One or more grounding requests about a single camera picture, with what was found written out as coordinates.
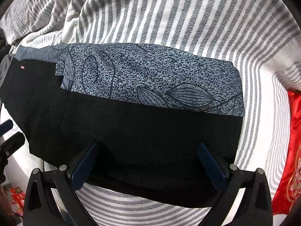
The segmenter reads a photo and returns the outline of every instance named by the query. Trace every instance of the silver screw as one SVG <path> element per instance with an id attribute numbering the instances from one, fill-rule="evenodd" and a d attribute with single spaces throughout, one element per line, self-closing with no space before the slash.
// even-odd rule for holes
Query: silver screw
<path id="1" fill-rule="evenodd" d="M 61 166 L 60 166 L 60 170 L 61 170 L 61 171 L 65 171 L 66 169 L 67 169 L 67 166 L 66 166 L 66 165 L 61 165 Z"/>
<path id="2" fill-rule="evenodd" d="M 261 168 L 258 168 L 257 171 L 258 171 L 259 174 L 264 174 L 264 170 L 261 169 Z"/>
<path id="3" fill-rule="evenodd" d="M 233 171 L 237 170 L 237 165 L 231 164 L 230 169 L 233 170 Z"/>
<path id="4" fill-rule="evenodd" d="M 33 174 L 37 174 L 39 172 L 38 168 L 33 169 Z"/>

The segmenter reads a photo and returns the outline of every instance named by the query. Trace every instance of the blue patterned fabric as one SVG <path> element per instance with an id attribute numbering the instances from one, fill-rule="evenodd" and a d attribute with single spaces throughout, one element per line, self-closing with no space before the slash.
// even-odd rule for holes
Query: blue patterned fabric
<path id="1" fill-rule="evenodd" d="M 227 61 L 155 44 L 69 44 L 40 50 L 43 53 L 35 52 L 35 58 L 24 52 L 18 57 L 57 59 L 56 75 L 64 77 L 61 87 L 69 91 L 164 108 L 244 115 L 240 75 Z"/>

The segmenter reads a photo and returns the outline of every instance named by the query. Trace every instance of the striped cloth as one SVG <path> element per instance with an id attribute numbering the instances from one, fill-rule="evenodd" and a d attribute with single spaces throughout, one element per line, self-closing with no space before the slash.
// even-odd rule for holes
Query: striped cloth
<path id="1" fill-rule="evenodd" d="M 15 0 L 0 27 L 26 47 L 154 43 L 233 62 L 246 110 L 235 163 L 265 168 L 273 197 L 289 141 L 285 89 L 301 90 L 301 31 L 282 0 Z M 99 225 L 197 225 L 209 210 L 89 184 L 78 196 Z"/>

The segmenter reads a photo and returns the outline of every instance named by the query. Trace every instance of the striped blanket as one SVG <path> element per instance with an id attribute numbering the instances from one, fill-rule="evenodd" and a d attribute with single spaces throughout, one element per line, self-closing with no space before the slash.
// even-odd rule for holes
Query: striped blanket
<path id="1" fill-rule="evenodd" d="M 235 163 L 264 168 L 273 197 L 289 142 L 286 90 L 301 90 L 301 31 L 282 0 L 15 0 L 0 27 L 15 45 L 12 53 L 19 45 L 131 42 L 232 62 L 242 78 L 246 112 Z M 99 225 L 190 226 L 210 210 L 89 184 L 77 195 Z"/>

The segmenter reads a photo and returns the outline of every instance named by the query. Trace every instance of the red fabric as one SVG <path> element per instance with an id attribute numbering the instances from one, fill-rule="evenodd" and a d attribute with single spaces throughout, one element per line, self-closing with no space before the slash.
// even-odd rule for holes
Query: red fabric
<path id="1" fill-rule="evenodd" d="M 288 214 L 301 194 L 301 94 L 288 92 L 290 101 L 290 142 L 279 187 L 272 201 L 273 214 Z"/>

